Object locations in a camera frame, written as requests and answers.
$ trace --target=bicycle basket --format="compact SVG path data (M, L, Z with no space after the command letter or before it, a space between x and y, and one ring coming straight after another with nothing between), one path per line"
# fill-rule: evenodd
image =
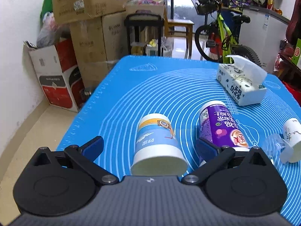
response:
M218 6L215 2L208 2L206 4L200 4L198 0L191 0L195 10L197 11L198 15L206 15L217 11Z

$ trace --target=bicycle tire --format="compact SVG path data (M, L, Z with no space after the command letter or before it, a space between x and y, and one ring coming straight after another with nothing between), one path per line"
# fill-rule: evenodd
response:
M245 45L232 46L232 52L235 55L240 55L242 57L249 59L250 61L252 61L253 63L257 64L260 67L262 66L260 59L258 58L258 55L250 47L247 47Z
M222 63L223 57L220 55L219 60L210 58L202 49L201 44L200 44L200 35L201 32L204 31L206 34L211 31L214 32L214 34L219 35L218 28L212 26L212 25L202 25L200 26L196 31L195 31L195 45L197 46L198 51L200 54L203 56L205 60L216 62L216 63Z

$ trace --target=white cup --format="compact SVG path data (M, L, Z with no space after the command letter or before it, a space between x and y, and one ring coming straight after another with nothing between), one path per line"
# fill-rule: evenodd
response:
M283 137L290 147L293 155L289 162L294 163L301 160L301 124L296 118L291 118L283 125Z
M132 175L181 176L187 166L169 119L157 113L144 116L138 125Z

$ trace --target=red and white box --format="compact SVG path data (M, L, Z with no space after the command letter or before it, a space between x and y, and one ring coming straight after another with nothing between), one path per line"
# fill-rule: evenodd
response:
M78 112L87 97L71 39L29 51L38 80L51 105Z

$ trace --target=metal screw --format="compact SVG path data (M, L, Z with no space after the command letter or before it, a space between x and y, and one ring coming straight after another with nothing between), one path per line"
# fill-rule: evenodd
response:
M106 183L112 183L112 182L115 182L116 181L116 177L113 176L113 175L105 175L102 177L101 179L103 182L106 182Z
M196 175L187 175L184 177L184 180L188 183L195 183L199 180L199 178Z

